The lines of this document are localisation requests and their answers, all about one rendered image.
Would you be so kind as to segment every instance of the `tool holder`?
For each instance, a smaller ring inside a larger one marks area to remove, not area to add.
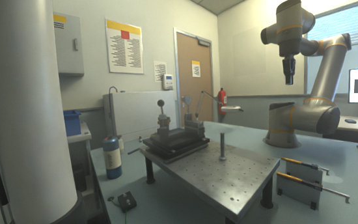
[[[323,171],[290,162],[286,162],[286,174],[311,183],[322,184],[323,180]],[[277,194],[310,205],[310,209],[319,209],[320,193],[320,190],[277,176]]]

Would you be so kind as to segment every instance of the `white column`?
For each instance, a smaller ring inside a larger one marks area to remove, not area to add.
[[[0,0],[0,163],[16,224],[76,203],[51,0]]]

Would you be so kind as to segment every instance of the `window blinds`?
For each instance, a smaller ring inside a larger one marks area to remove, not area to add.
[[[316,24],[308,33],[308,39],[321,40],[343,33],[350,34],[352,45],[358,44],[358,4],[334,10],[326,16],[317,15]]]

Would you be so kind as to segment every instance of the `door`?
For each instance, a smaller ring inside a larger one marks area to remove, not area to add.
[[[182,31],[176,30],[175,35],[178,67],[176,78],[179,84],[178,101],[180,103],[180,118],[182,126],[184,126],[187,105],[182,100],[182,96],[191,96],[189,112],[193,114],[193,119],[195,119],[201,91],[212,95],[211,44],[204,40],[201,40],[201,44],[199,44],[196,36]],[[212,121],[212,99],[206,95],[202,98],[199,120]]]

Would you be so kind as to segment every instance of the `yellow poster header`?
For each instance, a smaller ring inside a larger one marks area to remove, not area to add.
[[[53,20],[54,20],[54,21],[60,21],[60,22],[62,22],[62,23],[66,23],[66,22],[67,22],[66,16],[59,16],[59,15],[53,15]]]
[[[126,31],[139,36],[141,35],[140,28],[133,27],[131,25],[122,24],[122,23],[117,23],[115,21],[110,21],[110,20],[106,20],[106,21],[107,21],[107,28],[109,29],[117,29],[119,31]]]

